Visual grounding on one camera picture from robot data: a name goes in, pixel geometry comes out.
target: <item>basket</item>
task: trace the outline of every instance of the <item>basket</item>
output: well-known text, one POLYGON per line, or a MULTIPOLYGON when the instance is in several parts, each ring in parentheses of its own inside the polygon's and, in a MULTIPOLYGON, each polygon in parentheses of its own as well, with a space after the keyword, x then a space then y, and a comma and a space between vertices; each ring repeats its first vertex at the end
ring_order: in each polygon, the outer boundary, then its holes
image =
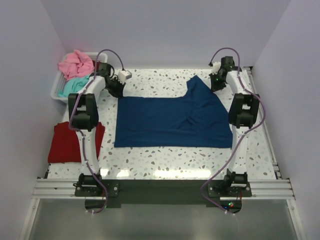
MULTIPOLYGON (((85 54, 87 54, 92 60, 96 60, 97 58, 97 55, 98 55, 98 52, 84 52, 85 54)), ((62 59, 62 62, 64 60, 66 60, 67 56, 69 55, 70 53, 66 54, 63 59, 62 59)), ((101 53, 99 55, 99 58, 98 58, 98 61, 101 62, 101 63, 106 63, 108 60, 108 56, 107 54, 105 53, 101 53)), ((60 100, 64 103, 68 103, 68 98, 67 97, 61 97, 61 96, 58 96, 58 92, 59 91, 63 91, 64 88, 65 88, 65 85, 67 83, 67 80, 65 79, 64 77, 64 74, 59 71, 55 77, 55 80, 54 80, 54 84, 52 86, 52 89, 51 89, 51 97, 55 100, 60 100)))

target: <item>pink cloth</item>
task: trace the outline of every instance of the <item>pink cloth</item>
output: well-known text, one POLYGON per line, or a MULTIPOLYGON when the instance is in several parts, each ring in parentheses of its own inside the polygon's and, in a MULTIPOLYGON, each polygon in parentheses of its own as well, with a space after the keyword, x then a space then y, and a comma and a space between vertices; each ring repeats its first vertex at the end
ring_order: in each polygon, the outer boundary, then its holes
POLYGON ((77 49, 68 54, 66 60, 59 62, 58 66, 67 81, 76 77, 83 78, 95 68, 91 58, 77 49))

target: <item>teal cloth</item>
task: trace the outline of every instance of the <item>teal cloth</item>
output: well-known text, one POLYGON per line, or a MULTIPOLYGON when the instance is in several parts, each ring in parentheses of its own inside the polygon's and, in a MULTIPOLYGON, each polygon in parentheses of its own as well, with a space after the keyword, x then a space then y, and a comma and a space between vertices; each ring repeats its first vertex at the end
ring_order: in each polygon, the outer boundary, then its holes
POLYGON ((69 94, 79 92, 88 83, 90 75, 84 77, 75 77, 70 79, 64 86, 63 91, 58 92, 59 97, 67 98, 69 94))

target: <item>navy blue fabric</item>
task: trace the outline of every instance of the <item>navy blue fabric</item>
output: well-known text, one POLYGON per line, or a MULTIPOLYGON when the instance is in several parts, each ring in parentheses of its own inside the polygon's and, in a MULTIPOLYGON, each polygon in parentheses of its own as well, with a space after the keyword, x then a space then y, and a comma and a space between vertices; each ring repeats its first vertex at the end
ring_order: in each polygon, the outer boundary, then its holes
POLYGON ((198 77, 182 97, 135 97, 118 100, 114 147, 230 148, 228 113, 198 77))

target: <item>terrazzo tabletop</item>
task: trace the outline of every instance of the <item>terrazzo tabletop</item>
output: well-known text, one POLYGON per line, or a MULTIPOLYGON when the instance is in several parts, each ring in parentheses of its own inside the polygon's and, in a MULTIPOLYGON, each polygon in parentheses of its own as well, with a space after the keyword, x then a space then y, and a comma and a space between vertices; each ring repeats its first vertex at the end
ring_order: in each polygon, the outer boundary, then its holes
MULTIPOLYGON (((125 85, 123 95, 134 97, 182 97, 187 81, 198 75, 210 87, 210 69, 128 69, 132 78, 125 85)), ((245 72, 243 80, 248 84, 245 72)), ((227 85, 215 93, 229 111, 233 94, 227 85)), ((100 173, 104 179, 208 179, 231 155, 230 148, 209 147, 121 147, 114 148, 118 99, 103 90, 97 103, 99 121, 105 132, 99 154, 100 173)), ((62 122, 69 121, 68 108, 62 122)), ((267 139, 262 127, 249 137, 246 166, 249 180, 276 179, 267 139)), ((223 179, 225 169, 216 179, 223 179)), ((48 179, 78 179, 81 163, 53 163, 48 179)))

